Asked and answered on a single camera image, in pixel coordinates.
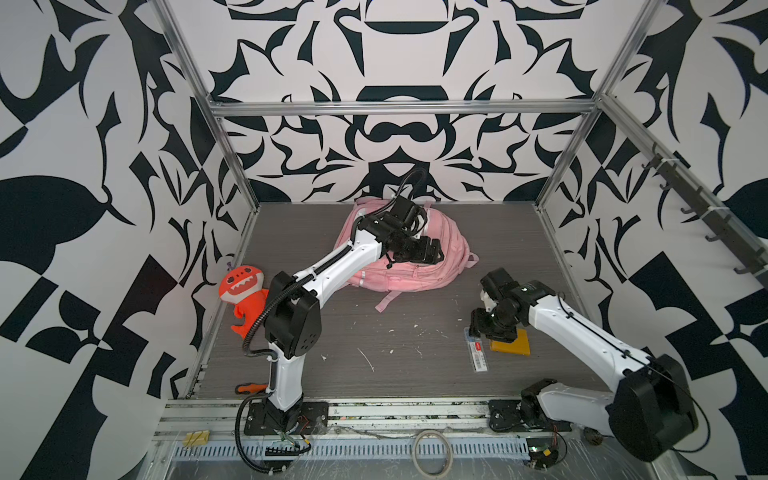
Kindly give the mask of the pink student backpack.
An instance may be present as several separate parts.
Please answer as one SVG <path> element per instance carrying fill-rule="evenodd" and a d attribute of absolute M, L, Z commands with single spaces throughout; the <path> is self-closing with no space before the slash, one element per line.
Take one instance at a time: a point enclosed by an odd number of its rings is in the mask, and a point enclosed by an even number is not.
<path fill-rule="evenodd" d="M 365 233 L 380 241 L 381 256 L 346 284 L 384 292 L 386 296 L 376 305 L 379 312 L 402 293 L 446 287 L 479 262 L 457 223 L 430 203 L 415 204 L 404 198 L 358 200 L 336 245 L 357 242 Z"/>

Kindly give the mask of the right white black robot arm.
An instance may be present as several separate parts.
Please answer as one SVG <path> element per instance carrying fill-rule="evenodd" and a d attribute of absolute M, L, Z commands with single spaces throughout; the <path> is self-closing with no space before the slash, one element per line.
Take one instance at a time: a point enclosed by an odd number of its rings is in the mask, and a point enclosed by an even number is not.
<path fill-rule="evenodd" d="M 491 408 L 492 430 L 577 424 L 615 438 L 644 462 L 677 451 L 699 429 L 705 431 L 706 442 L 711 440 L 711 422 L 677 360 L 655 357 L 619 340 L 539 281 L 520 283 L 498 268 L 480 285 L 483 304 L 471 313 L 471 336 L 513 344 L 523 329 L 535 329 L 581 360 L 607 387 L 575 388 L 545 378 L 523 389 L 514 407 Z"/>

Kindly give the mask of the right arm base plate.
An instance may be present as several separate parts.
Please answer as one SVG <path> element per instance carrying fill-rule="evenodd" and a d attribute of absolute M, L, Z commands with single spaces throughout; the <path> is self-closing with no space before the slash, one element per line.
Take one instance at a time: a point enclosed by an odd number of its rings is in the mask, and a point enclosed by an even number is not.
<path fill-rule="evenodd" d="M 570 423 L 547 417 L 535 400 L 490 400 L 488 409 L 488 427 L 497 433 L 572 430 Z"/>

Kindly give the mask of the clear pen refill box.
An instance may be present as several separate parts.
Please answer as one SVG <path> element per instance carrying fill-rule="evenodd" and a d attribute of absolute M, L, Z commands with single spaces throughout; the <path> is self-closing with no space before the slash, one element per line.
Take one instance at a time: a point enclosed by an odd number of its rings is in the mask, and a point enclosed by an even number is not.
<path fill-rule="evenodd" d="M 464 329 L 465 341 L 475 373 L 485 373 L 488 371 L 487 360 L 483 348 L 482 339 L 470 332 L 469 328 Z"/>

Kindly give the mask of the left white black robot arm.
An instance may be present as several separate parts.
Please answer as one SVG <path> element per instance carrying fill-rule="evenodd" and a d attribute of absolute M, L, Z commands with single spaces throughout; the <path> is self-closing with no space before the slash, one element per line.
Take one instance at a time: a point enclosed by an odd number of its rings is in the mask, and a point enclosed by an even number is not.
<path fill-rule="evenodd" d="M 388 269 L 398 263 L 434 265 L 444 259 L 440 241 L 423 234 L 426 208 L 402 194 L 407 183 L 417 187 L 425 179 L 425 170 L 412 170 L 384 206 L 353 221 L 345 243 L 304 270 L 273 278 L 264 310 L 245 331 L 241 350 L 247 357 L 265 356 L 270 362 L 268 387 L 258 396 L 267 418 L 280 430 L 288 431 L 298 422 L 305 354 L 319 339 L 321 309 L 331 296 L 382 258 Z"/>

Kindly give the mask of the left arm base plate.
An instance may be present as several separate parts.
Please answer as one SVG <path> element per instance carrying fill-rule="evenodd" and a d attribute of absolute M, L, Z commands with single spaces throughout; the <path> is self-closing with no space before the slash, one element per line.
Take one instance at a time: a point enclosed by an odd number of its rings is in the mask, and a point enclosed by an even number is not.
<path fill-rule="evenodd" d="M 279 410 L 268 400 L 253 402 L 245 415 L 246 436 L 278 434 L 311 435 L 327 428 L 328 402 L 300 401 L 287 411 Z"/>

